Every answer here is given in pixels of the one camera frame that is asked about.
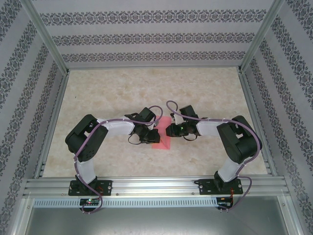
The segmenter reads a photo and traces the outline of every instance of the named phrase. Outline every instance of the metal mounting bracket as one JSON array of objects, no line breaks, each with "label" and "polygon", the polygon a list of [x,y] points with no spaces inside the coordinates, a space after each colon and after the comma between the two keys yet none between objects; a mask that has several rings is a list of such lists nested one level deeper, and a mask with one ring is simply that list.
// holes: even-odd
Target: metal mounting bracket
[{"label": "metal mounting bracket", "polygon": [[194,183],[199,185],[200,195],[225,195],[230,194],[231,189],[233,189],[233,194],[243,194],[243,187],[240,179],[235,179],[227,189],[219,191],[214,185],[214,179],[199,179],[195,180]]},{"label": "metal mounting bracket", "polygon": [[[111,196],[112,180],[97,180],[92,186],[101,196]],[[68,189],[69,196],[96,196],[94,192],[89,190],[78,180],[72,180]]]}]

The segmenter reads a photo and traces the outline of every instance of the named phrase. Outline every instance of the metal plate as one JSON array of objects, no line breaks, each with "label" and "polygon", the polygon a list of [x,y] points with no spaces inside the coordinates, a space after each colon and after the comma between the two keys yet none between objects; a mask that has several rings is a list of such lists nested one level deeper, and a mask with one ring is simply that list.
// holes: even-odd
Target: metal plate
[{"label": "metal plate", "polygon": [[[68,195],[69,196],[96,196],[94,192],[86,193],[84,191],[77,191],[74,188],[77,187],[77,180],[72,180],[69,183]],[[98,180],[95,190],[102,196],[111,196],[112,192],[112,180]]]},{"label": "metal plate", "polygon": [[195,184],[199,185],[200,195],[225,195],[230,194],[230,189],[234,190],[233,194],[243,194],[243,187],[240,179],[234,180],[229,186],[229,190],[219,191],[214,185],[214,179],[200,179],[196,180]]}]

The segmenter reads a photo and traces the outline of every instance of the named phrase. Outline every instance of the pink block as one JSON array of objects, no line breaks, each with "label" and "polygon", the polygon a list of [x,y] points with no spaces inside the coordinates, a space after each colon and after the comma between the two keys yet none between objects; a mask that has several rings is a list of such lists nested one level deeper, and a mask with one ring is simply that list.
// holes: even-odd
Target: pink block
[{"label": "pink block", "polygon": [[171,125],[172,118],[163,116],[160,121],[158,121],[157,127],[155,129],[158,130],[160,134],[160,143],[153,143],[152,148],[154,149],[171,149],[171,137],[166,135],[166,127]]}]

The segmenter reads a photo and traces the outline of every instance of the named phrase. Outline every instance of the robotic arm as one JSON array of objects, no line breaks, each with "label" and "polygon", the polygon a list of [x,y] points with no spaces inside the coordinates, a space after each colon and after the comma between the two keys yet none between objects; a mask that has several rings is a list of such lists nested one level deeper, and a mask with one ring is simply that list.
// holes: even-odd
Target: robotic arm
[{"label": "robotic arm", "polygon": [[[199,118],[191,105],[183,107],[179,111],[184,116]],[[166,128],[167,136],[185,137],[190,134],[194,134],[196,137],[220,136],[228,158],[222,168],[214,174],[214,185],[220,192],[229,192],[238,172],[257,151],[257,143],[253,135],[242,126],[231,122],[194,120],[182,118],[177,114],[171,114],[171,116],[176,123],[172,123]],[[232,120],[252,130],[243,116],[236,116]],[[259,138],[258,141],[260,149],[262,149]]]},{"label": "robotic arm", "polygon": [[[102,124],[91,136],[90,140],[85,145],[82,152],[78,155],[77,168],[80,177],[87,184],[96,184],[96,175],[93,168],[93,157],[97,153],[104,138],[117,135],[133,135],[139,136],[140,143],[159,143],[160,135],[157,129],[153,129],[154,125],[147,126],[145,124],[138,124],[132,121],[149,122],[155,120],[155,114],[148,108],[144,108],[139,114],[134,113],[125,115],[117,121],[110,121]],[[76,154],[79,148],[86,140],[86,132],[90,133],[97,124],[103,122],[103,119],[96,119],[93,115],[88,114],[75,126],[75,128],[68,134],[65,139],[70,152]],[[79,182],[76,176],[77,186],[80,190],[88,190]]]}]

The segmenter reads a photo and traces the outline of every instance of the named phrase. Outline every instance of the black bracket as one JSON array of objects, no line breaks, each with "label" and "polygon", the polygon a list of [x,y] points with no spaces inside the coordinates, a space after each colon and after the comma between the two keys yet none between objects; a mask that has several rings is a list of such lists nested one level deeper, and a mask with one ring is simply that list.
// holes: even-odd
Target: black bracket
[{"label": "black bracket", "polygon": [[[88,184],[101,196],[111,196],[112,180],[97,180],[97,177]],[[96,194],[87,188],[79,179],[72,180],[68,189],[69,196],[96,196]]]},{"label": "black bracket", "polygon": [[232,208],[233,205],[234,205],[234,198],[232,196],[230,197],[218,197],[216,198],[216,201],[217,201],[217,209],[220,210],[225,210],[226,209],[229,209],[229,208]]},{"label": "black bracket", "polygon": [[232,180],[227,189],[219,190],[215,184],[214,179],[201,179],[194,182],[196,185],[199,185],[200,195],[225,195],[231,194],[233,189],[233,194],[243,194],[243,188],[240,179]]}]

